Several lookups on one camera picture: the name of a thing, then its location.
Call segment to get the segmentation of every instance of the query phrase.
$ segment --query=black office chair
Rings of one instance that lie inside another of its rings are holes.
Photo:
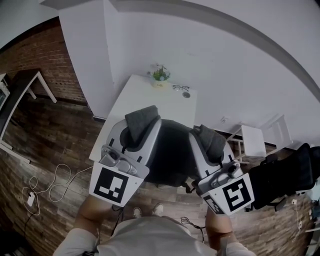
[[[191,129],[172,120],[162,119],[161,128],[145,182],[172,187],[186,186],[189,176],[196,172],[196,163],[189,143]]]
[[[254,193],[254,208],[269,205],[278,211],[286,201],[271,203],[272,201],[314,187],[320,175],[320,147],[310,148],[305,143],[284,160],[278,160],[274,154],[269,155],[259,166],[252,168],[249,175]]]

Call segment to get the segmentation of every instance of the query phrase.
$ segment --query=wall outlet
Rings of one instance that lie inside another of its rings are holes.
[[[29,195],[29,198],[28,198],[28,201],[27,201],[27,204],[28,204],[28,206],[32,206],[33,205],[33,203],[34,203],[34,201],[35,201],[35,193],[33,193],[33,192],[30,192],[30,195]]]
[[[230,118],[229,118],[228,116],[223,116],[223,117],[220,119],[220,122],[221,122],[222,124],[225,124],[225,123],[228,122],[229,119],[230,119]]]

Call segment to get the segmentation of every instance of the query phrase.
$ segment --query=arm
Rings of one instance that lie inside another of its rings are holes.
[[[73,228],[89,231],[98,237],[97,229],[112,211],[112,204],[89,195],[79,208]]]
[[[73,229],[55,250],[53,256],[81,256],[93,252],[98,232],[112,204],[89,195],[79,208]]]
[[[205,229],[210,247],[216,251],[220,250],[221,238],[228,237],[229,243],[237,242],[230,218],[226,215],[214,214],[209,207],[205,218]]]

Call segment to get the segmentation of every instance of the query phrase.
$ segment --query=white table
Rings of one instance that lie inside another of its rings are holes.
[[[29,164],[30,160],[26,159],[25,157],[17,154],[12,149],[13,147],[9,145],[8,143],[4,142],[2,139],[5,135],[7,126],[9,124],[10,118],[13,115],[14,111],[16,110],[16,107],[18,106],[20,100],[22,99],[23,95],[28,92],[31,94],[32,98],[36,99],[37,97],[30,89],[30,86],[32,82],[35,79],[39,79],[41,85],[45,89],[46,93],[49,95],[51,100],[56,103],[57,100],[51,90],[49,89],[46,81],[42,77],[39,69],[28,69],[28,70],[21,70],[19,71],[15,77],[12,80],[12,85],[10,86],[10,95],[8,96],[7,100],[5,101],[4,105],[0,109],[0,149],[4,150],[8,154],[12,155],[13,157],[16,157],[20,159],[21,161],[24,161],[25,163]]]
[[[7,73],[0,74],[0,82],[3,82],[5,84],[5,86],[8,86],[8,84],[5,80],[6,75],[7,75]]]
[[[125,119],[125,115],[152,105],[158,108],[162,119],[173,120],[193,128],[196,115],[197,92],[189,89],[190,98],[183,97],[185,90],[154,88],[150,78],[132,75],[112,107],[90,154],[90,159],[101,160],[101,147],[106,143],[112,127]]]

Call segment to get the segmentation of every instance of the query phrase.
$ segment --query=white chair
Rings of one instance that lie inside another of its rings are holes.
[[[242,139],[235,139],[234,136],[237,134],[242,134]],[[275,144],[276,149],[266,153],[266,140]],[[255,159],[259,157],[265,158],[292,143],[285,116],[279,116],[278,114],[260,128],[241,125],[226,141],[238,142],[239,155],[235,157],[235,160],[239,160],[239,162],[243,164],[249,163],[243,162],[243,157],[254,157]],[[241,151],[241,143],[243,143],[244,153]]]
[[[238,133],[242,134],[242,139],[233,138]],[[263,132],[259,128],[241,125],[226,141],[238,142],[239,155],[234,159],[239,160],[240,163],[248,164],[242,161],[243,157],[265,158],[267,156]],[[241,151],[241,143],[243,143],[244,153]]]
[[[282,150],[293,142],[290,137],[284,114],[281,116],[276,114],[268,122],[262,125],[260,129],[262,130],[264,140],[267,140],[276,146],[275,150],[266,154],[267,156]]]

